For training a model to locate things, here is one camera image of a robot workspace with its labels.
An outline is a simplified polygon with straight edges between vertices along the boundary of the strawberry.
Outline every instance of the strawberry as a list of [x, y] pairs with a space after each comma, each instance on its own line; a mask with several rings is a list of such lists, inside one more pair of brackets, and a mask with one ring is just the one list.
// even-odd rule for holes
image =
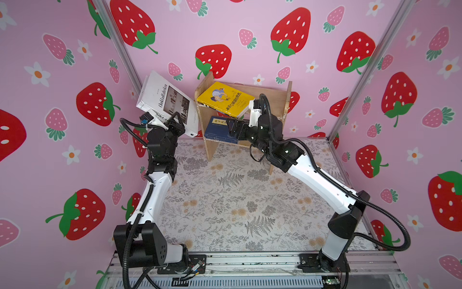
[[335, 27], [340, 24], [345, 13], [344, 6], [338, 6], [327, 16], [327, 22], [324, 23], [324, 33], [330, 33]]
[[64, 64], [72, 66], [74, 61], [74, 55], [70, 49], [66, 49], [64, 42], [58, 37], [44, 33], [43, 34], [43, 43], [48, 47], [51, 54], [57, 59], [62, 60]]
[[120, 107], [112, 103], [112, 95], [104, 85], [95, 82], [77, 94], [77, 109], [80, 114], [101, 126], [111, 124], [116, 111]]
[[366, 134], [368, 137], [374, 138], [380, 134], [380, 131], [382, 131], [382, 126], [379, 123], [376, 123], [369, 127]]
[[213, 72], [215, 79], [222, 78], [231, 61], [231, 50], [224, 44], [215, 44], [202, 46], [196, 51], [196, 67], [204, 76], [207, 76], [209, 71]]
[[278, 72], [276, 77], [277, 84], [283, 84], [290, 76], [290, 67], [286, 66]]
[[449, 274], [459, 280], [462, 280], [462, 259], [459, 260], [455, 256], [446, 255], [440, 257], [438, 261], [441, 267], [445, 269]]
[[117, 183], [112, 192], [112, 203], [114, 203], [114, 206], [116, 206], [119, 202], [120, 199], [122, 198], [122, 185]]
[[389, 118], [398, 117], [406, 114], [417, 99], [417, 88], [412, 80], [404, 73], [397, 72], [388, 81], [382, 98], [382, 111]]
[[128, 132], [122, 125], [119, 126], [119, 134], [120, 140], [123, 142], [123, 144], [128, 144]]
[[120, 79], [119, 70], [117, 69], [118, 67], [117, 67], [116, 62], [114, 61], [114, 59], [111, 59], [109, 61], [109, 73], [111, 74], [112, 79], [114, 80], [115, 83], [119, 83], [119, 79]]
[[374, 40], [364, 32], [356, 31], [343, 43], [337, 58], [337, 70], [347, 73], [356, 70], [361, 74], [358, 68], [367, 64], [374, 49]]
[[141, 195], [139, 193], [134, 193], [127, 202], [127, 208], [124, 208], [122, 205], [122, 210], [125, 210], [125, 220], [128, 221], [130, 216], [135, 211], [136, 207], [140, 203]]
[[12, 221], [0, 218], [0, 248], [6, 246], [19, 237], [21, 229]]
[[428, 183], [428, 197], [436, 221], [448, 230], [462, 231], [462, 175], [438, 174]]
[[327, 99], [330, 96], [330, 92], [329, 92], [329, 89], [327, 87], [321, 88], [318, 93], [319, 93], [318, 99], [320, 101], [322, 101], [322, 102], [327, 101]]
[[341, 101], [338, 101], [338, 102], [334, 103], [329, 109], [330, 114], [335, 116], [335, 117], [339, 117], [340, 113], [343, 110], [343, 107], [347, 103], [347, 100], [348, 100], [348, 97], [342, 99]]
[[384, 189], [380, 193], [380, 197], [382, 198], [382, 200], [384, 200], [386, 203], [389, 203], [389, 204], [393, 202], [396, 203], [398, 201], [398, 194], [393, 189]]
[[156, 41], [156, 28], [143, 10], [128, 0], [111, 0], [109, 6], [126, 44], [138, 49], [147, 46], [155, 54], [158, 53], [149, 46]]
[[107, 160], [112, 156], [112, 149], [110, 146], [107, 144], [103, 143], [102, 145], [97, 145], [95, 147], [95, 150], [93, 151], [95, 153], [95, 157], [103, 160]]
[[435, 129], [441, 124], [447, 125], [453, 120], [455, 112], [451, 108], [444, 107], [443, 109], [434, 108], [429, 111], [424, 118], [422, 118], [422, 124], [429, 128]]
[[101, 199], [91, 190], [81, 189], [64, 203], [64, 213], [49, 217], [45, 223], [62, 216], [59, 230], [68, 240], [78, 240], [96, 228], [105, 214]]
[[0, 161], [17, 150], [26, 137], [22, 122], [14, 115], [0, 110]]
[[441, 55], [442, 49], [448, 45], [449, 42], [449, 27], [441, 27], [440, 30], [433, 36], [428, 44], [427, 60], [432, 61]]
[[388, 166], [388, 164], [381, 165], [382, 155], [376, 146], [368, 145], [360, 148], [356, 152], [356, 163], [368, 178], [373, 178], [380, 172], [381, 166]]
[[382, 59], [379, 61], [377, 64], [377, 69], [378, 70], [386, 70], [388, 66], [393, 62], [393, 56], [390, 54], [385, 55], [385, 57], [382, 57]]
[[364, 103], [363, 103], [363, 116], [365, 116], [368, 112], [369, 112], [369, 109], [371, 109], [371, 98], [368, 96], [366, 96], [366, 98], [364, 99]]
[[290, 12], [271, 31], [271, 44], [279, 57], [296, 54], [306, 44], [310, 31], [311, 13], [300, 7]]
[[181, 69], [178, 65], [173, 62], [169, 63], [169, 74], [173, 76], [174, 80], [181, 81], [183, 79], [183, 74], [181, 74]]

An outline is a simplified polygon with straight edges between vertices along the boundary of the strawberry wallpaper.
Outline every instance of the strawberry wallpaper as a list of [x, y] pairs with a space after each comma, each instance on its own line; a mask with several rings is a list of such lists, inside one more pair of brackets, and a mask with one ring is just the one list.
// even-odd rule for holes
[[[353, 186], [411, 234], [395, 258], [414, 288], [462, 287], [462, 3], [416, 3], [339, 131]], [[367, 209], [379, 240], [402, 243]]]
[[293, 81], [287, 137], [330, 133], [400, 2], [106, 1], [142, 81], [154, 69], [190, 97], [209, 73], [282, 90]]
[[99, 288], [145, 184], [137, 97], [91, 0], [3, 0], [0, 29], [2, 285]]

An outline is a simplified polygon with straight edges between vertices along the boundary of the white flower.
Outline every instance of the white flower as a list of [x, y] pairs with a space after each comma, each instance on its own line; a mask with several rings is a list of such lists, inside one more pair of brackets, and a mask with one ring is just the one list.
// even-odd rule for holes
[[6, 25], [13, 25], [16, 26], [16, 22], [11, 18], [10, 16], [7, 15], [8, 9], [6, 8], [6, 4], [3, 2], [0, 2], [0, 29], [6, 30]]
[[457, 65], [459, 61], [459, 57], [454, 58], [453, 60], [449, 61], [447, 59], [443, 60], [443, 68], [438, 70], [436, 74], [442, 74], [444, 79], [448, 79], [451, 73], [459, 71], [461, 68]]
[[67, 158], [67, 164], [70, 165], [73, 162], [78, 163], [80, 161], [79, 160], [79, 154], [80, 154], [79, 149], [74, 150], [73, 146], [69, 146], [69, 151], [63, 152], [62, 156]]
[[306, 72], [311, 72], [311, 73], [314, 73], [315, 72], [315, 69], [318, 68], [319, 65], [316, 64], [316, 61], [313, 60], [312, 63], [308, 63], [306, 65]]
[[258, 85], [261, 85], [261, 83], [264, 81], [265, 79], [263, 77], [261, 77], [261, 75], [257, 75], [257, 77], [254, 77], [254, 85], [258, 84]]
[[82, 43], [78, 39], [77, 42], [79, 42], [79, 48], [77, 48], [77, 51], [84, 55], [85, 60], [88, 60], [88, 57], [93, 56], [93, 54], [91, 54], [91, 52], [88, 50], [88, 43]]
[[422, 223], [419, 222], [419, 216], [417, 215], [407, 215], [407, 219], [409, 220], [409, 222], [407, 222], [407, 225], [413, 227], [416, 232], [419, 231], [419, 228], [424, 227], [424, 225], [422, 225]]
[[315, 115], [316, 113], [313, 112], [313, 110], [310, 110], [309, 112], [305, 112], [305, 118], [309, 117], [309, 118], [312, 118], [313, 115]]
[[385, 5], [383, 3], [380, 3], [380, 1], [381, 0], [376, 0], [375, 2], [369, 2], [369, 10], [367, 11], [366, 16], [371, 15], [371, 14], [373, 16], [377, 15], [377, 11]]
[[34, 67], [24, 66], [24, 69], [32, 75], [31, 81], [32, 84], [41, 83], [46, 87], [49, 86], [47, 78], [51, 76], [50, 72], [42, 70], [42, 67], [38, 62], [34, 63]]
[[120, 165], [117, 166], [119, 169], [119, 174], [121, 175], [123, 172], [126, 172], [125, 168], [127, 167], [127, 164], [124, 164], [123, 161], [120, 161]]
[[420, 153], [419, 153], [419, 148], [417, 148], [417, 147], [414, 148], [414, 150], [408, 149], [408, 150], [407, 150], [407, 154], [409, 155], [409, 156], [407, 157], [407, 160], [408, 160], [408, 161], [411, 160], [411, 161], [413, 161], [415, 164], [418, 164], [419, 159], [423, 157], [423, 154], [420, 154]]
[[66, 272], [64, 274], [64, 281], [59, 283], [58, 285], [58, 289], [67, 289], [69, 288], [69, 286], [71, 285], [74, 285], [75, 284], [75, 273], [77, 273], [77, 270], [75, 270], [74, 272], [72, 273], [69, 273], [69, 272]]
[[180, 3], [183, 0], [167, 0], [167, 3], [170, 4], [169, 8], [170, 11], [173, 11], [173, 9], [180, 11]]

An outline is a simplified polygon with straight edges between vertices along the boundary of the yellow book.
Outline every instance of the yellow book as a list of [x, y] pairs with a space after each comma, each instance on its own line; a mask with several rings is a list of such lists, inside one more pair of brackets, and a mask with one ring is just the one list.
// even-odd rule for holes
[[215, 82], [197, 98], [197, 102], [231, 117], [240, 118], [255, 98], [220, 82]]

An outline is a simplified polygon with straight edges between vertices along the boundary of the cartoon illustration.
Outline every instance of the cartoon illustration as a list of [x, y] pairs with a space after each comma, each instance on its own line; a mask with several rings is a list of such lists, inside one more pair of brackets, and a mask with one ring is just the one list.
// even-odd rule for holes
[[91, 190], [81, 189], [64, 203], [64, 213], [49, 217], [45, 223], [62, 216], [59, 230], [68, 240], [78, 240], [96, 228], [105, 214], [101, 199]]

